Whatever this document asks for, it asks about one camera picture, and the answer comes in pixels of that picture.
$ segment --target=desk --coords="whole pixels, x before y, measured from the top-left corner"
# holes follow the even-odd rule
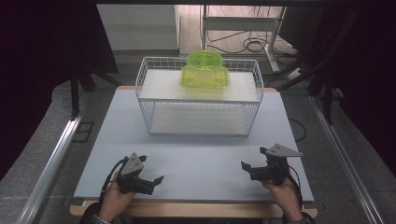
[[[264,93],[249,137],[179,137],[150,135],[133,88],[120,87],[74,196],[97,199],[112,166],[136,152],[148,156],[141,178],[165,178],[152,195],[135,196],[129,210],[134,217],[280,217],[269,191],[240,166],[240,161],[264,166],[259,147],[275,143],[297,150],[278,92]],[[304,201],[312,203],[301,159],[288,160],[300,177]],[[80,215],[86,205],[73,206],[72,214]],[[307,212],[316,215],[316,209]]]

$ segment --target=white wire rack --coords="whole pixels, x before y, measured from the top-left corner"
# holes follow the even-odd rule
[[[148,132],[245,136],[262,101],[262,75],[255,60],[223,60],[230,86],[186,89],[179,85],[186,58],[146,57],[136,79],[136,96]]]

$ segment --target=human hand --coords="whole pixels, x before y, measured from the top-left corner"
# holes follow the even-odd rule
[[[121,215],[131,202],[132,198],[136,195],[135,192],[125,194],[120,192],[120,186],[116,182],[117,175],[118,172],[113,175],[113,181],[106,189],[106,195],[99,212],[99,217],[108,222],[112,222],[114,218]]]
[[[262,185],[274,195],[277,205],[283,210],[289,222],[302,220],[296,189],[288,178],[279,186],[272,181],[262,181]]]

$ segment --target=green container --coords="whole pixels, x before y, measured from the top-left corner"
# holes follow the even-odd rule
[[[222,64],[221,54],[217,52],[195,51],[181,69],[180,85],[185,88],[227,88],[230,85],[228,69]]]

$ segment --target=person's left hand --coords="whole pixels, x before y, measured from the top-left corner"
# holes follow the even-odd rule
[[[116,182],[118,172],[113,175],[113,181],[106,189],[106,195],[103,200],[102,208],[99,212],[99,217],[112,222],[114,218],[121,215],[121,213],[128,207],[136,192],[121,193],[120,186]]]

